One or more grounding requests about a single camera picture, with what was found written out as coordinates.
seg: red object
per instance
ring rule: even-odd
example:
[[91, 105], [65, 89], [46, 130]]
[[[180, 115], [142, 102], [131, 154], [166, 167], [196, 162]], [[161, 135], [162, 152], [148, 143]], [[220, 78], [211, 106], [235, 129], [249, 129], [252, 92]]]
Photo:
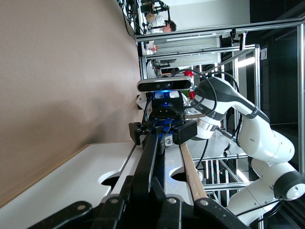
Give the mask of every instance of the red object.
[[194, 77], [194, 74], [193, 74], [192, 71], [185, 71], [185, 72], [184, 72], [184, 75], [185, 75], [185, 76], [190, 76], [190, 77], [192, 77], [192, 78]]
[[195, 91], [190, 92], [189, 97], [190, 97], [190, 99], [195, 98]]

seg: aluminum frame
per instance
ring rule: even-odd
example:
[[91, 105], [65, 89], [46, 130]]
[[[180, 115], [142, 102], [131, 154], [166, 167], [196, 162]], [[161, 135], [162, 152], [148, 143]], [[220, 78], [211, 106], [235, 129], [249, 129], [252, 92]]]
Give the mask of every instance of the aluminum frame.
[[254, 51], [254, 103], [261, 109], [261, 73], [260, 73], [260, 53], [261, 48], [258, 46]]
[[299, 172], [305, 176], [305, 121], [304, 121], [304, 113], [305, 113], [305, 105], [304, 105], [304, 39], [305, 39], [305, 31], [304, 31], [304, 23], [298, 26], [298, 138], [299, 138]]
[[[232, 53], [232, 56], [234, 57], [234, 60], [232, 61], [233, 63], [233, 77], [234, 79], [236, 80], [237, 82], [237, 86], [239, 87], [239, 75], [238, 75], [238, 55], [235, 56], [234, 55], [234, 52]], [[238, 126], [238, 120], [239, 120], [239, 112], [234, 109], [234, 126], [235, 126], [235, 130], [237, 129], [237, 126]]]
[[[235, 59], [239, 58], [239, 57], [245, 56], [245, 55], [253, 52], [254, 49], [255, 49], [255, 45], [254, 44], [247, 45], [247, 50], [241, 52], [240, 54], [238, 54], [236, 56], [232, 56], [231, 58], [227, 59], [226, 61], [220, 63], [218, 66], [210, 68], [209, 70], [207, 70], [207, 71], [205, 71], [203, 73], [209, 73], [211, 71], [214, 71], [216, 68], [219, 68], [219, 66], [226, 65], [226, 64], [234, 61]], [[239, 50], [239, 49], [235, 49], [234, 47], [232, 47], [232, 49], [230, 49], [228, 52], [233, 52], [233, 51], [237, 51], [237, 50]]]
[[251, 182], [233, 182], [233, 183], [228, 183], [228, 184], [209, 184], [209, 185], [204, 185], [204, 190], [209, 192], [209, 191], [226, 191], [226, 190], [239, 190], [242, 189]]
[[265, 21], [260, 23], [250, 23], [250, 24], [240, 24], [240, 25], [215, 26], [215, 27], [200, 28], [194, 30], [175, 31], [171, 33], [145, 34], [145, 35], [137, 35], [136, 41], [149, 42], [149, 41], [181, 38], [181, 37], [215, 36], [215, 35], [221, 35], [223, 33], [229, 33], [232, 30], [232, 28], [235, 28], [237, 33], [247, 32], [247, 31], [267, 30], [267, 29], [278, 29], [278, 28], [298, 26], [301, 23], [304, 23], [304, 20], [305, 20], [305, 16], [297, 19]]
[[[219, 172], [220, 172], [220, 170], [219, 170], [219, 160], [216, 160], [216, 174], [217, 174], [216, 182], [217, 182], [217, 184], [220, 184]], [[217, 197], [219, 199], [219, 203], [221, 203], [220, 191], [217, 191]]]
[[146, 57], [139, 57], [139, 68], [141, 80], [147, 79]]
[[[248, 155], [246, 153], [241, 153], [241, 154], [229, 154], [227, 157], [225, 157], [223, 155], [219, 155], [219, 156], [205, 156], [203, 158], [203, 161], [240, 159], [240, 158], [248, 158]], [[199, 160], [200, 160], [199, 157], [194, 157], [193, 158], [194, 162], [198, 162]]]
[[226, 171], [228, 171], [228, 173], [231, 175], [231, 177], [238, 183], [241, 182], [241, 180], [237, 177], [237, 175], [234, 174], [234, 172], [225, 164], [225, 162], [223, 162], [222, 160], [219, 161], [223, 167], [226, 169]]
[[[246, 45], [245, 50], [253, 49], [254, 45]], [[153, 55], [146, 55], [147, 60], [154, 60], [158, 58], [168, 58], [168, 57], [180, 57], [180, 56], [191, 56], [191, 55], [198, 55], [203, 53], [213, 53], [213, 52], [233, 52], [238, 51], [239, 47], [223, 47], [223, 48], [209, 48], [209, 49], [203, 49], [201, 51], [196, 52], [171, 52], [171, 53], [161, 53], [161, 54], [153, 54]]]

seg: beige wall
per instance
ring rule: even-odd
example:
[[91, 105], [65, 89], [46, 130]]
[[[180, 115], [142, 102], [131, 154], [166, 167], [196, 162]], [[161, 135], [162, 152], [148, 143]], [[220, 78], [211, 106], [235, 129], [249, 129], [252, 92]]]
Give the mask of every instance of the beige wall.
[[116, 0], [0, 0], [0, 206], [85, 144], [130, 140], [139, 79]]

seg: black cable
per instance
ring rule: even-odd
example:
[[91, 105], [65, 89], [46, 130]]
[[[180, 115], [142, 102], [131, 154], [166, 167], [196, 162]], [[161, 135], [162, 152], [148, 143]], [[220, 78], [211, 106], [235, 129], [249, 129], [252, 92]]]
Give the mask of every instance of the black cable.
[[215, 111], [215, 109], [216, 109], [216, 106], [217, 106], [217, 96], [216, 96], [216, 92], [215, 92], [215, 89], [214, 89], [213, 85], [211, 84], [211, 82], [203, 74], [201, 74], [201, 73], [199, 73], [199, 72], [197, 72], [195, 70], [192, 70], [192, 69], [181, 69], [181, 70], [178, 70], [178, 71], [176, 71], [172, 75], [172, 77], [175, 76], [176, 74], [180, 73], [180, 72], [185, 72], [185, 71], [192, 71], [192, 72], [194, 72], [194, 73], [196, 73], [198, 75], [201, 75], [208, 82], [208, 84], [211, 87], [211, 90], [213, 92], [213, 96], [214, 96], [215, 101], [214, 101], [213, 109], [210, 112], [206, 113], [205, 115], [209, 115], [209, 114], [213, 113]]
[[118, 4], [123, 10], [124, 9], [124, 0], [118, 0]]
[[[204, 90], [202, 88], [199, 88], [197, 87], [194, 92], [196, 92], [197, 90], [201, 91], [201, 93], [204, 95]], [[197, 103], [197, 104], [194, 104], [194, 105], [191, 105], [191, 106], [184, 106], [183, 108], [184, 109], [187, 109], [187, 108], [193, 108], [193, 107], [197, 107], [198, 105], [200, 105], [203, 101], [204, 101], [204, 96], [202, 95], [202, 98], [201, 100]]]
[[276, 207], [276, 209], [274, 209], [272, 212], [269, 212], [266, 217], [263, 217], [262, 219], [260, 219], [260, 220], [258, 220], [256, 222], [251, 223], [249, 226], [251, 227], [251, 226], [253, 226], [253, 225], [255, 225], [255, 224], [257, 224], [257, 223], [259, 223], [259, 222], [261, 222], [263, 220], [266, 220], [266, 219], [270, 218], [273, 215], [275, 215], [281, 209], [281, 207], [283, 206], [284, 202], [285, 201], [282, 200], [281, 203]]
[[123, 8], [121, 8], [121, 9], [122, 9], [123, 17], [124, 17], [124, 22], [125, 22], [126, 31], [127, 31], [128, 35], [129, 35], [130, 37], [132, 37], [132, 36], [135, 35], [135, 33], [134, 33], [134, 32], [133, 32], [133, 34], [130, 34], [130, 33], [129, 33], [128, 28], [127, 28], [127, 23], [126, 23], [126, 20], [128, 20], [128, 19], [126, 18], [125, 14], [124, 14]]
[[203, 153], [202, 153], [202, 155], [201, 155], [201, 158], [200, 158], [198, 164], [196, 165], [196, 169], [198, 169], [199, 165], [200, 165], [201, 162], [202, 162], [202, 159], [203, 159], [203, 157], [204, 157], [204, 155], [205, 155], [205, 152], [206, 152], [206, 149], [207, 149], [207, 147], [208, 147], [208, 143], [209, 143], [209, 139], [207, 139], [206, 142], [205, 142], [205, 147], [204, 147]]
[[126, 12], [128, 14], [127, 16], [130, 16], [133, 13], [133, 5], [129, 4], [129, 2], [129, 0], [126, 1]]
[[280, 202], [280, 201], [279, 201], [279, 200], [275, 200], [275, 201], [273, 201], [273, 202], [270, 202], [269, 204], [265, 204], [265, 205], [262, 205], [262, 206], [259, 206], [259, 207], [256, 207], [256, 208], [253, 208], [253, 209], [250, 209], [250, 210], [241, 212], [241, 213], [237, 214], [236, 216], [237, 216], [237, 217], [238, 217], [238, 216], [241, 216], [241, 215], [243, 215], [243, 214], [246, 214], [246, 213], [249, 213], [249, 212], [258, 210], [258, 209], [260, 209], [260, 208], [264, 208], [264, 207], [266, 207], [266, 206], [268, 206], [268, 205], [271, 205], [271, 204], [274, 204], [274, 203], [277, 203], [277, 202]]
[[230, 77], [233, 80], [233, 82], [234, 82], [234, 84], [236, 86], [237, 92], [239, 93], [239, 88], [238, 88], [237, 81], [234, 79], [234, 77], [231, 74], [229, 74], [227, 72], [216, 71], [216, 72], [208, 73], [205, 77], [208, 78], [209, 76], [211, 76], [213, 74], [224, 74], [224, 75], [227, 75], [228, 77]]
[[140, 29], [140, 30], [144, 33], [144, 30], [140, 27], [140, 25], [139, 25], [138, 23], [136, 23], [135, 21], [133, 21], [133, 20], [131, 20], [131, 19], [128, 19], [128, 18], [126, 18], [126, 19], [128, 20], [129, 23], [133, 22], [134, 25], [136, 25], [136, 30], [137, 30], [137, 29]]
[[[233, 80], [233, 82], [234, 82], [234, 84], [236, 86], [236, 90], [239, 93], [239, 87], [238, 87], [237, 81], [234, 79], [234, 77], [231, 74], [226, 73], [226, 72], [216, 71], [216, 72], [211, 72], [211, 73], [207, 74], [206, 77], [209, 77], [209, 76], [211, 76], [213, 74], [225, 74], [225, 75], [229, 76]], [[236, 144], [237, 144], [238, 147], [240, 147], [240, 144], [238, 142], [238, 136], [239, 136], [239, 132], [240, 132], [240, 127], [241, 127], [242, 121], [243, 121], [243, 116], [240, 115], [237, 127], [236, 127], [236, 129], [234, 130], [234, 132], [232, 134], [232, 137], [234, 137], [236, 135]]]
[[146, 100], [146, 105], [145, 105], [145, 109], [144, 109], [144, 114], [143, 114], [143, 118], [142, 118], [142, 124], [145, 122], [145, 117], [146, 117], [146, 114], [147, 114], [147, 110], [148, 110], [148, 105], [149, 103], [151, 102], [152, 100], [152, 97], [149, 96]]

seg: metal rail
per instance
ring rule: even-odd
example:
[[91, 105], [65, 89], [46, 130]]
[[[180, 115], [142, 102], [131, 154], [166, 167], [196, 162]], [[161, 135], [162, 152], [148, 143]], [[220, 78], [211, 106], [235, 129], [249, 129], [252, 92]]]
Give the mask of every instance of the metal rail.
[[260, 47], [257, 47], [254, 51], [254, 100], [255, 105], [261, 109], [261, 75], [260, 75]]
[[231, 177], [237, 181], [237, 182], [241, 182], [241, 180], [237, 177], [237, 175], [234, 174], [234, 172], [232, 172], [232, 170], [225, 164], [225, 162], [223, 162], [222, 160], [219, 161], [223, 167], [225, 167], [226, 171], [228, 171], [228, 173], [231, 175]]
[[[254, 44], [246, 45], [245, 50], [248, 49], [255, 49]], [[152, 55], [146, 55], [147, 60], [154, 60], [158, 58], [174, 58], [174, 57], [180, 57], [180, 56], [190, 56], [190, 55], [199, 55], [199, 54], [208, 54], [213, 52], [233, 52], [233, 51], [239, 51], [239, 47], [223, 47], [223, 48], [208, 48], [208, 49], [202, 49], [200, 51], [190, 51], [190, 52], [171, 52], [171, 53], [161, 53], [161, 54], [152, 54]]]
[[251, 184], [252, 182], [238, 182], [238, 183], [228, 183], [228, 184], [210, 184], [204, 185], [204, 189], [207, 192], [210, 191], [226, 191], [226, 190], [238, 190], [244, 188]]
[[194, 30], [161, 33], [161, 34], [154, 33], [154, 34], [138, 35], [136, 36], [136, 41], [148, 42], [148, 41], [156, 41], [156, 40], [171, 39], [171, 38], [181, 38], [181, 37], [215, 36], [215, 35], [221, 35], [223, 33], [229, 33], [232, 30], [232, 28], [236, 29], [236, 33], [267, 30], [267, 29], [278, 29], [278, 28], [298, 26], [304, 22], [305, 22], [305, 16], [297, 19], [266, 21], [260, 23], [250, 23], [250, 24], [241, 24], [241, 25], [215, 26], [215, 27], [200, 28]]
[[[223, 155], [218, 155], [218, 156], [205, 156], [203, 158], [203, 161], [211, 161], [211, 160], [225, 160], [225, 159], [240, 159], [240, 158], [248, 158], [248, 155], [246, 153], [241, 153], [241, 154], [230, 154], [227, 157]], [[193, 161], [198, 162], [200, 160], [199, 157], [194, 157]]]
[[[217, 184], [220, 184], [220, 177], [219, 177], [219, 160], [216, 160], [216, 174], [217, 174], [217, 177], [216, 177], [216, 182]], [[219, 199], [219, 203], [221, 203], [221, 196], [220, 196], [220, 191], [217, 192], [217, 197]]]
[[305, 75], [305, 68], [304, 68], [304, 39], [305, 39], [305, 30], [304, 24], [298, 26], [298, 137], [299, 137], [299, 172], [305, 176], [305, 105], [304, 105], [304, 75]]
[[203, 73], [209, 73], [209, 72], [215, 70], [216, 68], [219, 68], [219, 66], [221, 66], [221, 65], [226, 65], [226, 64], [232, 62], [233, 60], [239, 58], [239, 57], [245, 56], [245, 55], [247, 55], [247, 54], [253, 52], [254, 49], [255, 49], [255, 45], [251, 45], [251, 49], [246, 50], [246, 51], [243, 51], [242, 53], [240, 53], [240, 54], [238, 54], [238, 55], [236, 55], [236, 56], [232, 56], [232, 57], [229, 58], [228, 60], [226, 60], [226, 61], [220, 63], [218, 66], [213, 67], [213, 68], [210, 68], [209, 70], [207, 70], [207, 71], [205, 71], [205, 72], [203, 72]]

